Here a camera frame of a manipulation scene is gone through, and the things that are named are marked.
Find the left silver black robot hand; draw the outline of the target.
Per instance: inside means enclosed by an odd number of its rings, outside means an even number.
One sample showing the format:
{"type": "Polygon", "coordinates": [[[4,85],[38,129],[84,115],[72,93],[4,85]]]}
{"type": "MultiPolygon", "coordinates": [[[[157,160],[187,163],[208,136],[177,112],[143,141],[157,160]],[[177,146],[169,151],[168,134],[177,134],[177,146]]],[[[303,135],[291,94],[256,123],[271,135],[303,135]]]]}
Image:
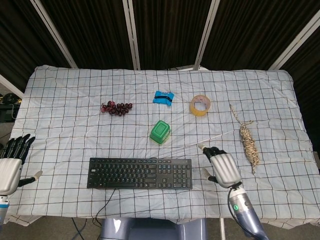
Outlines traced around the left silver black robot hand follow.
{"type": "Polygon", "coordinates": [[[37,181],[43,174],[40,170],[32,177],[21,179],[23,166],[26,162],[29,149],[35,141],[30,134],[11,138],[3,147],[0,154],[0,196],[7,197],[17,188],[37,181]]]}

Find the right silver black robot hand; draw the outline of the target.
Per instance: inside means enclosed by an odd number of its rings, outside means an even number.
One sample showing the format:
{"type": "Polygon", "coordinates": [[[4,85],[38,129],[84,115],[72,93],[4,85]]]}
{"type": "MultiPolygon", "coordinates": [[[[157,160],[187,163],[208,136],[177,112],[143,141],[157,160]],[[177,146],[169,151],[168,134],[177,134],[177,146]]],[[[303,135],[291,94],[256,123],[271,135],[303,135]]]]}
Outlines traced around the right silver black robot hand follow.
{"type": "Polygon", "coordinates": [[[230,153],[214,146],[206,147],[201,143],[197,146],[212,164],[214,175],[209,175],[208,180],[225,189],[237,187],[242,183],[239,169],[230,153]]]}

